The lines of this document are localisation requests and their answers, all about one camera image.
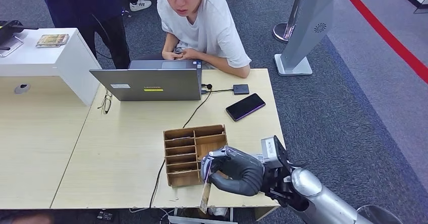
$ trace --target laptop sticker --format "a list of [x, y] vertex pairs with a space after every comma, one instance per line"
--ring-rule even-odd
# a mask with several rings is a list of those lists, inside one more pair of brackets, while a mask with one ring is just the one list
[[164, 89], [160, 88], [159, 86], [148, 86], [143, 88], [146, 92], [159, 92], [163, 91]]
[[131, 86], [129, 84], [111, 84], [113, 89], [130, 89]]

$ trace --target white t-shirt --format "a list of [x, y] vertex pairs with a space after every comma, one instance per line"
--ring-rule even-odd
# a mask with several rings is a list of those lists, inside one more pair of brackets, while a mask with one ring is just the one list
[[241, 68], [251, 62], [236, 31], [226, 0], [202, 0], [193, 25], [186, 17], [179, 16], [167, 0], [157, 0], [157, 12], [162, 20], [162, 29], [180, 40], [177, 48], [193, 48], [226, 58], [232, 68]]

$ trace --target red line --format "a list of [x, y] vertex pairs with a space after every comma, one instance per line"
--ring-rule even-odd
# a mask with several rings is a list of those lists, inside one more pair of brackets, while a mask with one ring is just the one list
[[428, 84], [428, 68], [373, 15], [361, 0], [350, 1], [384, 41]]

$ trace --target black phone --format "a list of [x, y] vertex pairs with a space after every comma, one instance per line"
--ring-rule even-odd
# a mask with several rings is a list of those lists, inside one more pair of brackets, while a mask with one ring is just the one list
[[266, 103], [257, 94], [252, 94], [227, 107], [226, 112], [234, 121], [239, 121], [265, 105]]

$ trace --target black device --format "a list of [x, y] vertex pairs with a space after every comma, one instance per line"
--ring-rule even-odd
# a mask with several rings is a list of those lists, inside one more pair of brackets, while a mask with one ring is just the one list
[[20, 33], [24, 29], [37, 30], [37, 27], [23, 26], [18, 20], [0, 21], [0, 50], [10, 50], [10, 47], [2, 46], [2, 44], [13, 37], [14, 33]]
[[227, 107], [226, 112], [234, 121], [239, 121], [265, 105], [266, 103], [257, 94], [252, 94]]
[[234, 84], [233, 85], [233, 94], [250, 94], [250, 89], [248, 88], [248, 84]]
[[98, 212], [98, 215], [96, 216], [97, 219], [99, 220], [113, 220], [114, 216], [112, 213], [109, 212], [105, 212], [103, 210], [101, 210], [100, 212]]

